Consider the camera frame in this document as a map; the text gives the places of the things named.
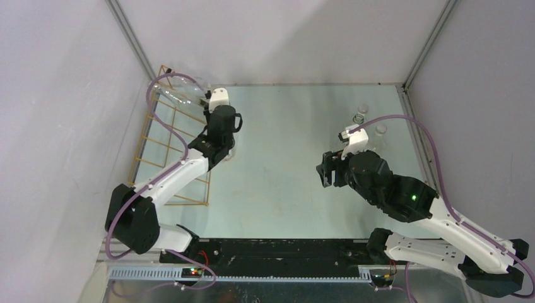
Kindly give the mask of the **clear bottle frosted cap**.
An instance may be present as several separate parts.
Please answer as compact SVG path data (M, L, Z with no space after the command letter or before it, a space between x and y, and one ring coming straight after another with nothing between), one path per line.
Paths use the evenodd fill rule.
M368 141L368 149L372 150L375 153L382 153L385 150L385 139L384 135L387 132L387 126L384 124L378 124L375 127L373 135Z

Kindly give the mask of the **clear bottle white label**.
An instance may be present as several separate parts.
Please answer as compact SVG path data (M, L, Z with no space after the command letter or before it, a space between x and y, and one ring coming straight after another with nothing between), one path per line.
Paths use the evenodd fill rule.
M232 147L228 150L228 153L227 155L225 156L225 158L223 159L224 161L230 161L236 154L236 148L237 148L237 144L236 144L236 141L233 140L232 141L233 145Z

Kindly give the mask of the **long clear glass bottle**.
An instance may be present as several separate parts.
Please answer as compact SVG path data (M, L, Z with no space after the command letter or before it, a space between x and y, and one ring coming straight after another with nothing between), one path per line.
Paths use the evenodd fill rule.
M365 115L355 114L352 118L354 124L362 125L365 122Z

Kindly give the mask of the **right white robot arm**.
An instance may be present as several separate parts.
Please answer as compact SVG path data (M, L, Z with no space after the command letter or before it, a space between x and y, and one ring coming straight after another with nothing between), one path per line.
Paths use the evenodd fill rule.
M366 202L398 222L433 232L443 244L412 239L376 228L367 243L370 261L405 261L456 276L489 297L520 296L529 245L522 239L501 239L450 211L436 190L424 182L394 174L373 151L344 156L328 151L316 167L324 187L348 186Z

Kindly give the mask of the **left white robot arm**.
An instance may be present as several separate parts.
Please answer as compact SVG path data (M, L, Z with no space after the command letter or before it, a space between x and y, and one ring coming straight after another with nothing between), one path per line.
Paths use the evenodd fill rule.
M235 146L234 134L243 124L241 114L231 105L217 105L206 110L205 116L207 125L180 159L143 183L120 184L112 191L105 222L106 245L116 239L129 253L159 249L175 251L185 263L198 258L195 234L180 225L160 223L157 209L230 156Z

